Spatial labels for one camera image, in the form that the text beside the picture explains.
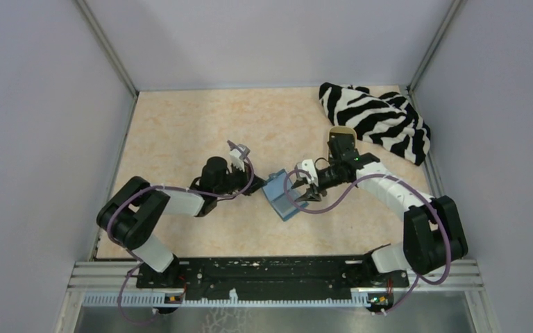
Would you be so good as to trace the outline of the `blue leather card holder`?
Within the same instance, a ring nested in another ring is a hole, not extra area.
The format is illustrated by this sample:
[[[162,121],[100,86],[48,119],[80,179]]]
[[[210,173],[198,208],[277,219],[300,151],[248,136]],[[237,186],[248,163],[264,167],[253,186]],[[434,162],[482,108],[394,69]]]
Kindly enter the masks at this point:
[[[300,212],[285,195],[284,180],[286,175],[285,169],[271,173],[262,188],[265,198],[282,221],[288,221]]]

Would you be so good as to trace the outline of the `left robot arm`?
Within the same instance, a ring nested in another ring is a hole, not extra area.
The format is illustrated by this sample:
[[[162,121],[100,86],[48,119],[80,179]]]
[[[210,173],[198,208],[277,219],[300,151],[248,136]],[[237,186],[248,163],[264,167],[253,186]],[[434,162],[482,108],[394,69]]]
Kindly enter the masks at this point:
[[[153,278],[172,287],[180,278],[178,257],[153,231],[164,214],[204,217],[220,200],[250,196],[265,179],[255,174],[249,161],[210,157],[186,188],[152,185],[140,176],[132,177],[99,211],[96,224],[110,240],[153,270]]]

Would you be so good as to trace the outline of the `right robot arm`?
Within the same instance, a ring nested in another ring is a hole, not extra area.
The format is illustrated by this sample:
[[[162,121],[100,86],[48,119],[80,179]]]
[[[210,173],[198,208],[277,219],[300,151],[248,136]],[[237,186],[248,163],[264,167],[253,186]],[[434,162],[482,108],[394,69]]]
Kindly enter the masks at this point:
[[[299,162],[296,180],[286,189],[306,186],[295,203],[319,202],[333,187],[346,184],[370,193],[403,222],[403,240],[373,250],[363,267],[363,276],[380,286],[391,272],[412,269],[425,275],[446,268],[468,254],[468,244],[457,205],[449,196],[435,197],[418,191],[395,176],[372,153],[360,153],[355,138],[332,134],[328,140],[328,166],[316,167],[315,160]]]

